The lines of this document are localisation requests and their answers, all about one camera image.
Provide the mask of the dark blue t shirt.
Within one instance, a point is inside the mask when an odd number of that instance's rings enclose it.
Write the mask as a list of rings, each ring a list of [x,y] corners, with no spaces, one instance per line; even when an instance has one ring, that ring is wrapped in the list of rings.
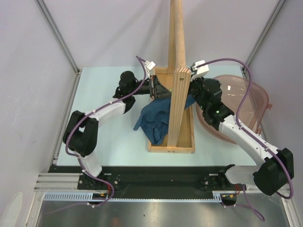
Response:
[[[203,110],[205,121],[217,130],[219,129],[219,121],[214,108],[219,107],[221,104],[221,84],[218,80],[206,79],[205,85],[208,91],[208,102],[207,104],[198,105]],[[170,102],[170,98],[151,101],[141,110],[140,117],[134,126],[135,131],[141,128],[145,136],[154,145],[160,145],[168,134]],[[197,102],[189,94],[185,103],[185,109],[194,103]]]

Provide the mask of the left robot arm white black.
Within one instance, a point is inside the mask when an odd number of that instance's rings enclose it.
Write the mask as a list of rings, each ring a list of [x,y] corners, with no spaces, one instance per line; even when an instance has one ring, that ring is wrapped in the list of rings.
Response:
[[[170,103],[171,91],[160,83],[156,75],[150,76],[147,71],[142,80],[138,80],[133,72],[124,71],[111,102],[88,113],[74,111],[70,116],[62,141],[66,153],[76,157],[82,171],[89,175],[88,183],[94,189],[105,183],[104,176],[100,175],[102,166],[95,153],[98,130],[108,121],[127,113],[135,103],[135,95],[150,95],[153,102],[164,100]]]

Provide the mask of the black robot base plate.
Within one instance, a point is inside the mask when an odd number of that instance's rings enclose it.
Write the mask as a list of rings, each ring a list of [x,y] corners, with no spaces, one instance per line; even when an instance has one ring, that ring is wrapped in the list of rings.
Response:
[[[76,188],[114,198],[201,199],[211,192],[239,194],[244,186],[232,184],[224,173],[230,166],[134,167],[106,166],[97,180],[79,166],[52,166],[49,173],[79,174]]]

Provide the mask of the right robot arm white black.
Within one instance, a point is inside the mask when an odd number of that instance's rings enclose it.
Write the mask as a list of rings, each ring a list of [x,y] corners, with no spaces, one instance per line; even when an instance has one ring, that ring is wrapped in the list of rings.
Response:
[[[294,188],[294,156],[287,149],[279,149],[260,138],[243,124],[221,99],[221,84],[215,79],[196,78],[189,85],[189,93],[200,109],[204,121],[238,144],[255,162],[256,167],[231,165],[218,178],[219,186],[224,190],[235,184],[250,184],[266,195],[277,193],[286,184],[289,185],[292,198]]]

